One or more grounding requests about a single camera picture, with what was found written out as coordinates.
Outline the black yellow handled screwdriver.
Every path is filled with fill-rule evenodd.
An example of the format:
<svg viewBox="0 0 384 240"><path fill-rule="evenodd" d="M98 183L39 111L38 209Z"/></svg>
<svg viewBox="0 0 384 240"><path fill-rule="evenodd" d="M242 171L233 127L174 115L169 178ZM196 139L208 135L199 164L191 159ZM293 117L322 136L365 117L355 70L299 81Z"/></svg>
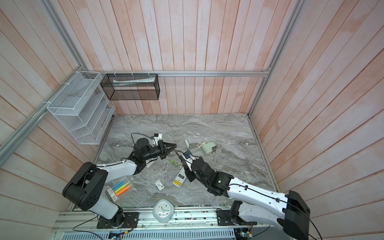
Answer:
<svg viewBox="0 0 384 240"><path fill-rule="evenodd" d="M175 153L177 154L178 158L181 160L183 166L186 168L188 167L188 164L185 160L185 158L183 157L183 155L180 155L178 151L175 150Z"/></svg>

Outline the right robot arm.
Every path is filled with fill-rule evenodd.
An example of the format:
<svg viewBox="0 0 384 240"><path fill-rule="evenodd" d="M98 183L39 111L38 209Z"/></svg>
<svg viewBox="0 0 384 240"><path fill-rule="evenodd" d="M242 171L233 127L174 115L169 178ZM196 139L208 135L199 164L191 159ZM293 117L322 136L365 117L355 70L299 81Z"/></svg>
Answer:
<svg viewBox="0 0 384 240"><path fill-rule="evenodd" d="M237 222L261 222L283 229L296 240L310 236L311 210L301 195L268 191L213 170L202 158L182 161L187 177L198 180L214 196L234 199L230 215Z"/></svg>

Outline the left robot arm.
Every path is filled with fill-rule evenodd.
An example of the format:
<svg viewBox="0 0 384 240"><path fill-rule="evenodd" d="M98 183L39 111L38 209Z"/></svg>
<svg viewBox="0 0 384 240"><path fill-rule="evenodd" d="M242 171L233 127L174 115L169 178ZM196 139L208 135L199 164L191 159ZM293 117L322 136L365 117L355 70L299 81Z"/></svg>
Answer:
<svg viewBox="0 0 384 240"><path fill-rule="evenodd" d="M157 158L165 159L176 147L177 144L162 140L155 140L152 146L149 139L138 139L129 157L120 162L107 165L84 163L64 187L62 195L83 211L91 211L107 220L120 217L121 208L102 197L105 183L140 173L148 163Z"/></svg>

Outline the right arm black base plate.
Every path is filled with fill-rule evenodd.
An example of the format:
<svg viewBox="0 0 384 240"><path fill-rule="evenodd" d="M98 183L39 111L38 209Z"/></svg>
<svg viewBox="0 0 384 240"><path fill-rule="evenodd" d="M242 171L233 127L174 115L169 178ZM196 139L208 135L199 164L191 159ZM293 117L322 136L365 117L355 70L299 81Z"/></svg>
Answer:
<svg viewBox="0 0 384 240"><path fill-rule="evenodd" d="M243 202L234 201L230 210L222 210L220 208L216 209L217 222L219 226L243 226L243 225L257 225L257 222L245 222L240 218L239 209Z"/></svg>

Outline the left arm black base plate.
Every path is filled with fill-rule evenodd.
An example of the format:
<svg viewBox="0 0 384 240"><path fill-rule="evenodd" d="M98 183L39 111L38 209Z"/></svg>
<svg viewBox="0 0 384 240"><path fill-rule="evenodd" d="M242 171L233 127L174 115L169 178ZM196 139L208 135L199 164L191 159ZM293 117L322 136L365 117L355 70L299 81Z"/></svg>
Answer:
<svg viewBox="0 0 384 240"><path fill-rule="evenodd" d="M138 226L139 215L139 212L117 212L111 220L100 217L97 229L135 229Z"/></svg>

